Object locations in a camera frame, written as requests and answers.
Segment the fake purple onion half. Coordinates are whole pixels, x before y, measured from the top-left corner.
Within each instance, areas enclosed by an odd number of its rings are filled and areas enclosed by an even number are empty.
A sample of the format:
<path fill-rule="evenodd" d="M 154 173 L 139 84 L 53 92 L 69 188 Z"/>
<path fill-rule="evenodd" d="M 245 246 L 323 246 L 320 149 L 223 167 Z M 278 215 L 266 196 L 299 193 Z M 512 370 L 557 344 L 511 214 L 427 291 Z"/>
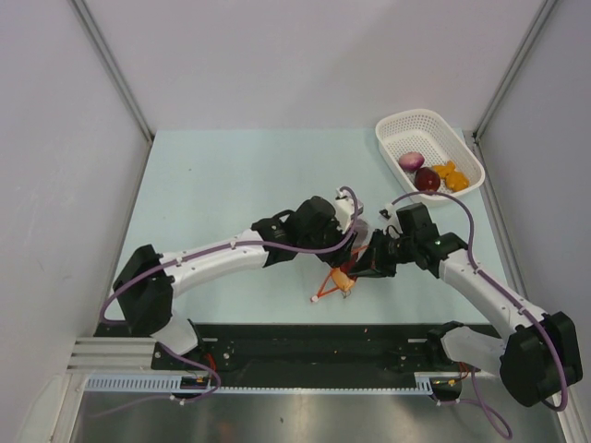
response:
<path fill-rule="evenodd" d="M 407 152 L 398 159 L 401 169 L 409 173 L 419 170 L 424 165 L 424 162 L 424 156 L 416 151 Z"/>

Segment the clear orange zip bag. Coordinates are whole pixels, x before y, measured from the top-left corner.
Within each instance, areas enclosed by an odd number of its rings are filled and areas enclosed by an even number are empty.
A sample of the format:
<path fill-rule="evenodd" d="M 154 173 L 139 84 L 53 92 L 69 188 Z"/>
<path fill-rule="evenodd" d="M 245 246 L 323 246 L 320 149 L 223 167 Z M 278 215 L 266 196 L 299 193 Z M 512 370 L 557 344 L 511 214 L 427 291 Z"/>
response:
<path fill-rule="evenodd" d="M 331 268 L 317 292 L 310 297 L 311 303 L 317 303 L 323 297 L 333 293 L 340 293 L 346 299 L 356 285 L 356 277 L 348 277 L 350 270 L 363 252 L 368 248 L 367 237 L 369 231 L 368 222 L 361 218 L 354 226 L 356 239 L 353 242 L 351 258 L 338 268 Z"/>

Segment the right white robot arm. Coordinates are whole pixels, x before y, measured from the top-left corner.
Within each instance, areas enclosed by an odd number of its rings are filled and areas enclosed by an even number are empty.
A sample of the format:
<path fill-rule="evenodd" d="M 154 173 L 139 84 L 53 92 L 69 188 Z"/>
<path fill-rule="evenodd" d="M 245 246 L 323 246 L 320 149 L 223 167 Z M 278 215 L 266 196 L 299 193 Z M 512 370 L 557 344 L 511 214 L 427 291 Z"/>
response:
<path fill-rule="evenodd" d="M 462 362 L 488 372 L 526 407 L 566 395 L 582 380 L 576 328 L 566 314 L 547 313 L 487 274 L 470 244 L 439 232 L 424 204 L 394 214 L 394 231 L 375 230 L 348 276 L 389 278 L 399 266 L 415 264 L 464 296 L 497 332 L 489 336 L 455 321 L 433 329 L 426 347 L 433 368 Z"/>

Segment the fake dark red fig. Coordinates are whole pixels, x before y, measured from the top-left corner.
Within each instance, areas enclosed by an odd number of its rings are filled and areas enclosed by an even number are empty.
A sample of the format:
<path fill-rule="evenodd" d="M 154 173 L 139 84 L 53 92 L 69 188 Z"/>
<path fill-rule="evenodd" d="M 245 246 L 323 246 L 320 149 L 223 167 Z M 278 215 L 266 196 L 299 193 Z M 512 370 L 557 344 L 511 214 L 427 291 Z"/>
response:
<path fill-rule="evenodd" d="M 415 173 L 414 185 L 419 191 L 438 191 L 440 176 L 432 168 L 421 167 Z"/>

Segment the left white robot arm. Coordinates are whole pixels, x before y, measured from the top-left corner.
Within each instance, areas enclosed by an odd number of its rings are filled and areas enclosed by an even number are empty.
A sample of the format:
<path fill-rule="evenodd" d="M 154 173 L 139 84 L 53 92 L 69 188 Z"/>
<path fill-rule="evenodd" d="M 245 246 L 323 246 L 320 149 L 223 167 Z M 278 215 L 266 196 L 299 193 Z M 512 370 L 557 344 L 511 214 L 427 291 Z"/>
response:
<path fill-rule="evenodd" d="M 115 278 L 114 300 L 132 337 L 150 337 L 172 351 L 186 369 L 198 366 L 204 347 L 187 318 L 173 309 L 176 297 L 231 273 L 263 269 L 312 255 L 337 268 L 352 256 L 362 203 L 341 191 L 329 201 L 314 196 L 296 210 L 255 221 L 229 239 L 179 252 L 137 248 Z"/>

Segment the fake orange chicken nuggets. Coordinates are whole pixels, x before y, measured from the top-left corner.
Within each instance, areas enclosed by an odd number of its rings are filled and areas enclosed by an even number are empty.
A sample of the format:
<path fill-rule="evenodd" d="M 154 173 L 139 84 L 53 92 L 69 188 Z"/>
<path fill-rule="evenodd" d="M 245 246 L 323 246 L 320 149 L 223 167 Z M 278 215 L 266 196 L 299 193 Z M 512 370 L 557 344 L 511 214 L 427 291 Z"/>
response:
<path fill-rule="evenodd" d="M 457 171 L 455 164 L 451 161 L 434 165 L 432 169 L 452 192 L 460 192 L 470 186 L 468 178 L 462 172 Z"/>

